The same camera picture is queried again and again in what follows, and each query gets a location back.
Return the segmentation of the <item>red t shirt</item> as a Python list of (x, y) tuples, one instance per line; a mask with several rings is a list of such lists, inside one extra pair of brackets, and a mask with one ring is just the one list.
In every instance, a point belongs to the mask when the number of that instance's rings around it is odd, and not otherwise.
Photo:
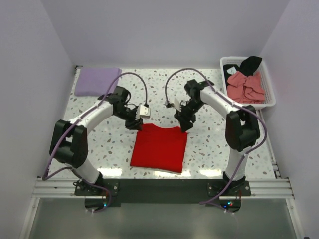
[(142, 125), (137, 132), (130, 161), (131, 167), (151, 168), (180, 174), (188, 134), (180, 127), (162, 128)]

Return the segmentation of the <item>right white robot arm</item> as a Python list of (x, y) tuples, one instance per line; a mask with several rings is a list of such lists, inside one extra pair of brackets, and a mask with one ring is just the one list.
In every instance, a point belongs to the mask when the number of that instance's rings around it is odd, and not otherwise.
[(195, 114), (204, 105), (212, 107), (226, 119), (225, 140), (230, 147), (230, 153), (219, 194), (232, 196), (245, 182), (248, 151), (260, 138), (258, 119), (255, 117), (256, 110), (252, 105), (237, 108), (230, 98), (219, 92), (213, 92), (205, 81), (200, 83), (196, 80), (187, 81), (184, 89), (190, 99), (185, 105), (180, 104), (175, 107), (175, 118), (182, 132), (193, 128), (196, 121)]

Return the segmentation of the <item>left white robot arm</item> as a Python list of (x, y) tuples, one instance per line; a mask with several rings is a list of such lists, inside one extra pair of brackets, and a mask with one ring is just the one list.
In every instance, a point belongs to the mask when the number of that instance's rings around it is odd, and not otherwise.
[(54, 126), (49, 154), (79, 178), (75, 187), (88, 195), (110, 195), (102, 173), (88, 159), (88, 134), (102, 121), (116, 116), (125, 122), (128, 130), (142, 129), (140, 106), (129, 108), (131, 93), (117, 86), (113, 93), (101, 95), (97, 102), (79, 116), (59, 120)]

